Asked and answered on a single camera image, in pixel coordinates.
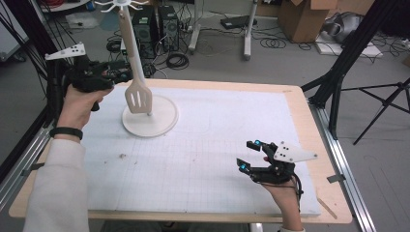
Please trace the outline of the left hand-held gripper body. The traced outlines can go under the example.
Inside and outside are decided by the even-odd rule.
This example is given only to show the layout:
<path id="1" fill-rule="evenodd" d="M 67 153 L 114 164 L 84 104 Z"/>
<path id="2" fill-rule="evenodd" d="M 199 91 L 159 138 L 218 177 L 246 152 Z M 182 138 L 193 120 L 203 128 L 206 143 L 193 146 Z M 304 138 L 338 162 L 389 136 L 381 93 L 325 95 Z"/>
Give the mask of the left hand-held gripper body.
<path id="1" fill-rule="evenodd" d="M 62 61 L 73 58 L 73 65 L 68 68 L 62 77 L 62 84 L 67 88 L 70 84 L 81 92 L 95 92 L 111 89 L 114 82 L 103 72 L 107 69 L 106 63 L 92 62 L 86 53 L 85 45 L 77 43 L 44 56 L 46 61 Z"/>

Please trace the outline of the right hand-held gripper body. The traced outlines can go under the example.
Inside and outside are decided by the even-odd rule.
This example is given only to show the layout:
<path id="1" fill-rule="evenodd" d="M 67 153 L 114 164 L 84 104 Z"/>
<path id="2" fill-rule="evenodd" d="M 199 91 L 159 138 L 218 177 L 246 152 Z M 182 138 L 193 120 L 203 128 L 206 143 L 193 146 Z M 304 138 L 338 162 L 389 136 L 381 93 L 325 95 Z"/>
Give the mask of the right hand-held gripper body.
<path id="1" fill-rule="evenodd" d="M 250 178 L 255 183 L 282 184 L 288 182 L 295 175 L 296 162 L 315 160 L 318 155 L 304 150 L 290 143 L 281 141 L 265 143 L 261 151 L 268 157 L 268 167 L 252 167 Z"/>

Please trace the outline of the cream slotted spatula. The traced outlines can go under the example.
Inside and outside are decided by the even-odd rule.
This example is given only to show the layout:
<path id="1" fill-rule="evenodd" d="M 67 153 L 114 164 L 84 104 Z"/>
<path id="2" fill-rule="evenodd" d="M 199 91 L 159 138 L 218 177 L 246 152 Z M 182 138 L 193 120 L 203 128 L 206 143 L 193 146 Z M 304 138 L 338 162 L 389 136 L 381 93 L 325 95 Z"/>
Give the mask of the cream slotted spatula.
<path id="1" fill-rule="evenodd" d="M 126 6 L 122 7 L 118 12 L 118 17 L 122 39 L 132 69 L 132 83 L 125 92 L 126 101 L 132 114 L 149 114 L 152 111 L 152 92 L 145 84 L 129 9 Z"/>

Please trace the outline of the white utensil rack stand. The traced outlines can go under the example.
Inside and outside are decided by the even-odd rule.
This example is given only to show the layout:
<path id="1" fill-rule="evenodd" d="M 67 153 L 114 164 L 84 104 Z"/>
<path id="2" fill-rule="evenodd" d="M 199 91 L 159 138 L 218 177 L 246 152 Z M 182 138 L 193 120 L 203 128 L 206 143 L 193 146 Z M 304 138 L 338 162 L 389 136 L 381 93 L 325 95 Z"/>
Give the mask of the white utensil rack stand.
<path id="1" fill-rule="evenodd" d="M 101 6 L 108 6 L 104 13 L 126 6 L 128 9 L 134 5 L 145 5 L 147 2 L 137 2 L 135 0 L 108 0 L 105 3 L 96 2 Z M 152 111 L 147 113 L 132 114 L 127 107 L 123 111 L 122 121 L 127 131 L 138 137 L 157 137 L 170 131 L 177 123 L 179 117 L 178 108 L 169 98 L 154 95 L 152 93 Z"/>

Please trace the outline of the person's right hand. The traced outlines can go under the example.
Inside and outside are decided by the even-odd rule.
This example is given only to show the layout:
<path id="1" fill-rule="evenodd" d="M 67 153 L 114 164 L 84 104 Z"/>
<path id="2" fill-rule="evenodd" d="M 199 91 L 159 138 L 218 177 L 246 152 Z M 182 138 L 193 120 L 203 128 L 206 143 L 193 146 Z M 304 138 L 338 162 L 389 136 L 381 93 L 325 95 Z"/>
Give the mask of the person's right hand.
<path id="1" fill-rule="evenodd" d="M 272 195 L 274 201 L 283 213 L 299 212 L 299 200 L 293 180 L 276 185 L 262 183 L 261 186 Z"/>

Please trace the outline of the person's left hand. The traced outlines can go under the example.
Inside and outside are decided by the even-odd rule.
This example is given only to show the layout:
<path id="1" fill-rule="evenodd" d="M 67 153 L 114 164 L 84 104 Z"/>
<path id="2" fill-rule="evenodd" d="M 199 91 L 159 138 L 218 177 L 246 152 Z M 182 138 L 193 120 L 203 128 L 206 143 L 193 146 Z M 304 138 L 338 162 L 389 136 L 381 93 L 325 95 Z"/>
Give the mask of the person's left hand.
<path id="1" fill-rule="evenodd" d="M 70 85 L 57 126 L 82 130 L 88 123 L 95 102 L 101 102 L 112 89 L 91 93 L 80 92 Z"/>

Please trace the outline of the black computer tower green label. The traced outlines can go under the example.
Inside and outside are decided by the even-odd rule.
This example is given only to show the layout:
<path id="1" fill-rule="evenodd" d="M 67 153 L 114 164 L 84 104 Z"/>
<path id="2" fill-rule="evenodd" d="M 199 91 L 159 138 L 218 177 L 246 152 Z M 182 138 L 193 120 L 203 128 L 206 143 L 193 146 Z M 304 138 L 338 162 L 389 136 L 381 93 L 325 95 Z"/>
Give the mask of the black computer tower green label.
<path id="1" fill-rule="evenodd" d="M 153 59 L 155 57 L 155 42 L 158 40 L 154 7 L 151 5 L 140 6 L 132 18 L 132 27 L 139 45 L 140 57 Z"/>

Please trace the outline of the white foam mat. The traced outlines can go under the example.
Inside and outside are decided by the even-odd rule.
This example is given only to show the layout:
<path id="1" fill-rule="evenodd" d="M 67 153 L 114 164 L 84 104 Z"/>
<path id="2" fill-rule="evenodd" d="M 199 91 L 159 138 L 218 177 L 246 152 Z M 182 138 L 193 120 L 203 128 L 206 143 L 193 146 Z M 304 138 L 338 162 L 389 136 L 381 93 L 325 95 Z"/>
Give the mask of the white foam mat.
<path id="1" fill-rule="evenodd" d="M 123 125 L 124 92 L 118 86 L 105 97 L 84 129 L 89 209 L 278 214 L 237 161 L 264 165 L 251 140 L 298 145 L 283 93 L 157 88 L 179 119 L 164 135 L 141 138 Z"/>

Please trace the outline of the black wristband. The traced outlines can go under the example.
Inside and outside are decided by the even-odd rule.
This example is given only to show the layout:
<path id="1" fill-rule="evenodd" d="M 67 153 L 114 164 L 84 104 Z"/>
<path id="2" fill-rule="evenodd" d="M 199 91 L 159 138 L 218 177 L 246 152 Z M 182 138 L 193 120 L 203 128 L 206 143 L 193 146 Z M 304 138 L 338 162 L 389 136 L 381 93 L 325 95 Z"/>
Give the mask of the black wristband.
<path id="1" fill-rule="evenodd" d="M 64 134 L 64 135 L 72 135 L 76 136 L 79 140 L 83 137 L 83 132 L 76 128 L 68 128 L 68 127 L 58 127 L 54 128 L 50 131 L 50 136 L 54 137 L 57 134 Z"/>

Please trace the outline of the thin wooden stick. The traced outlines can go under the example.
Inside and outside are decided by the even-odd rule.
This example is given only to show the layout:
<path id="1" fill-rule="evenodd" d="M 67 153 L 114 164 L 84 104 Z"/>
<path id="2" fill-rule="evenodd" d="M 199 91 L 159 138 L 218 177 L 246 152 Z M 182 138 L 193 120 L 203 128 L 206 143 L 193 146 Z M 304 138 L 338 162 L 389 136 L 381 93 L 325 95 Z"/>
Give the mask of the thin wooden stick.
<path id="1" fill-rule="evenodd" d="M 334 219 L 337 219 L 337 214 L 321 198 L 317 197 L 317 201 Z"/>

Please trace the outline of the black tripod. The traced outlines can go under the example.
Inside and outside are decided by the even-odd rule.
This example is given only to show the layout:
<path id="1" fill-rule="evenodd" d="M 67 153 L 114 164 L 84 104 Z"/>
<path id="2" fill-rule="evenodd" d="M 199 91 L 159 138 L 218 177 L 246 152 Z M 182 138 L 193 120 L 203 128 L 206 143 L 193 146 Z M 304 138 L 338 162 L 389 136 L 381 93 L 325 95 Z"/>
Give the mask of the black tripod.
<path id="1" fill-rule="evenodd" d="M 381 98 L 374 93 L 371 93 L 373 89 L 382 89 L 382 88 L 389 88 L 395 87 L 395 90 L 387 97 Z M 366 135 L 366 133 L 370 130 L 370 128 L 377 122 L 377 120 L 381 117 L 381 115 L 389 108 L 392 107 L 399 111 L 402 111 L 406 114 L 410 115 L 410 77 L 408 77 L 404 82 L 397 82 L 391 84 L 381 84 L 381 85 L 372 85 L 372 86 L 361 86 L 361 87 L 352 87 L 352 88 L 344 88 L 342 91 L 360 91 L 381 103 L 380 109 L 376 112 L 375 116 L 366 126 L 366 128 L 361 132 L 358 138 L 353 142 L 354 145 L 357 145 L 362 138 Z M 405 93 L 405 98 L 407 102 L 407 107 L 404 108 L 403 106 L 399 106 L 395 104 L 395 99 L 402 93 Z"/>

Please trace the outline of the flat black device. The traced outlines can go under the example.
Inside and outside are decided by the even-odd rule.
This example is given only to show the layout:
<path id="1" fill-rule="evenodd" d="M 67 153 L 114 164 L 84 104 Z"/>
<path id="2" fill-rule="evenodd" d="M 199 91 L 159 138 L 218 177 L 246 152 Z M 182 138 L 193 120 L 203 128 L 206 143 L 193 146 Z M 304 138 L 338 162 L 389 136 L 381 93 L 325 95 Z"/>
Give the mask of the flat black device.
<path id="1" fill-rule="evenodd" d="M 246 28 L 249 26 L 249 15 L 242 15 L 242 16 L 235 16 L 235 17 L 228 17 L 223 18 L 220 21 L 220 25 L 226 29 L 236 29 L 236 28 Z"/>

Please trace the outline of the large open cardboard box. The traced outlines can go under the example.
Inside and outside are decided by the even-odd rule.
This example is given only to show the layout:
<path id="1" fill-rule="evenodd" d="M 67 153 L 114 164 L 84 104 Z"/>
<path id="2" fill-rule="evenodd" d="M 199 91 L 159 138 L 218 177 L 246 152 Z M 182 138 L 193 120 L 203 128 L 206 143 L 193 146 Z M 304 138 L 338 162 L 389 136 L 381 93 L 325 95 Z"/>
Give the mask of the large open cardboard box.
<path id="1" fill-rule="evenodd" d="M 312 43 L 337 0 L 282 0 L 278 25 L 286 38 L 294 43 Z"/>

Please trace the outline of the white flat board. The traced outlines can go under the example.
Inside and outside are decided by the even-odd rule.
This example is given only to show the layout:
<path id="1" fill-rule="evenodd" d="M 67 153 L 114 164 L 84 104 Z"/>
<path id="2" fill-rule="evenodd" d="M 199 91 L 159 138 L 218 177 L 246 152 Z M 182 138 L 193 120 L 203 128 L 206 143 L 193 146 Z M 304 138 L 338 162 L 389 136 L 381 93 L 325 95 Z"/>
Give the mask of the white flat board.
<path id="1" fill-rule="evenodd" d="M 325 32 L 318 35 L 315 46 L 321 55 L 339 56 L 343 52 L 342 44 L 338 43 Z M 373 43 L 368 43 L 364 47 L 357 47 L 355 45 L 352 49 L 348 48 L 347 51 L 355 55 L 360 52 L 360 56 L 364 58 L 381 58 L 383 56 L 383 52 Z"/>

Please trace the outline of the grey rounded appliance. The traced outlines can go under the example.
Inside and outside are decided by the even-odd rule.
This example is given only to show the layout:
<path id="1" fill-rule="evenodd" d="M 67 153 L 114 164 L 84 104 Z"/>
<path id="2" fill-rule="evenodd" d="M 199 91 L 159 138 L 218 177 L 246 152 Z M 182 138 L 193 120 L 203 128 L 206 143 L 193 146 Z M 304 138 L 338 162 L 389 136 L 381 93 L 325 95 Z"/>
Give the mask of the grey rounded appliance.
<path id="1" fill-rule="evenodd" d="M 364 17 L 352 12 L 335 13 L 327 18 L 321 28 L 336 42 L 343 44 L 344 41 L 354 33 Z"/>

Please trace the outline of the black metal frame post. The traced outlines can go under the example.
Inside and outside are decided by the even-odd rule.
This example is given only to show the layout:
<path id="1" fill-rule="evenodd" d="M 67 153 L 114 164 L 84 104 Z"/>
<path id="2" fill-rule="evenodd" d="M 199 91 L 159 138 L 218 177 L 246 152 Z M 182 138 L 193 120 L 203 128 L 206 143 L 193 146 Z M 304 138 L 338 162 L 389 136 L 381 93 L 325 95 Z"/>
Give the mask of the black metal frame post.
<path id="1" fill-rule="evenodd" d="M 318 88 L 308 99 L 318 108 L 324 108 L 327 100 L 332 98 L 328 130 L 333 139 L 337 139 L 337 115 L 343 79 L 399 3 L 400 0 L 374 0 L 332 67 L 322 76 L 302 86 L 304 92 Z"/>
<path id="2" fill-rule="evenodd" d="M 62 108 L 64 90 L 61 86 L 62 76 L 58 74 L 62 68 L 45 60 L 46 54 L 57 51 L 57 46 L 35 10 L 39 1 L 0 0 L 0 6 L 6 10 L 6 15 L 0 14 L 0 22 L 27 54 L 39 81 L 44 80 L 41 86 L 46 99 L 45 107 L 0 165 L 0 183 L 12 173 L 35 133 L 43 125 L 49 126 L 53 119 L 57 119 Z"/>

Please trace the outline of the aluminium rail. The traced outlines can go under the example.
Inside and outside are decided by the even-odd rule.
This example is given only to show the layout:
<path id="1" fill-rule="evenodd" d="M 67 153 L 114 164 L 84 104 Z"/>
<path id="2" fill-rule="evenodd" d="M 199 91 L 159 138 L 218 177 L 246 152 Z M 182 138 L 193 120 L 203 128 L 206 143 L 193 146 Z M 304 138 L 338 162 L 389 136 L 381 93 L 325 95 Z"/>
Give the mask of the aluminium rail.
<path id="1" fill-rule="evenodd" d="M 330 119 L 327 111 L 312 104 L 309 105 L 309 109 L 336 172 L 336 176 L 331 180 L 341 186 L 349 207 L 349 215 L 354 219 L 361 232 L 377 232 L 342 147 L 328 129 Z"/>
<path id="2" fill-rule="evenodd" d="M 50 127 L 30 129 L 12 150 L 12 157 L 6 161 L 7 172 L 0 174 L 0 212 L 11 201 L 24 179 L 29 176 L 49 141 L 49 131 Z"/>

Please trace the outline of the white desk frame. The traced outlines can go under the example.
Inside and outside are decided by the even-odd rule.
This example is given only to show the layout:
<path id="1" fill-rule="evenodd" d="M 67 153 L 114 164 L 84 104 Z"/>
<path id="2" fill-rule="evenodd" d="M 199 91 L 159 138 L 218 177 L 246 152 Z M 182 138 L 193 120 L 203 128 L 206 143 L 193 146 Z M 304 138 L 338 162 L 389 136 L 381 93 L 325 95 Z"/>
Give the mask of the white desk frame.
<path id="1" fill-rule="evenodd" d="M 194 0 L 193 8 L 194 8 L 194 21 L 192 26 L 192 33 L 190 38 L 190 44 L 188 46 L 188 50 L 190 54 L 193 54 L 196 50 L 196 45 L 198 42 L 198 37 L 201 30 L 201 25 L 199 24 L 199 3 L 200 0 Z M 251 57 L 251 32 L 252 32 L 252 25 L 253 20 L 256 16 L 258 0 L 252 0 L 251 10 L 249 13 L 249 22 L 247 23 L 245 35 L 244 35 L 244 58 L 248 61 Z"/>

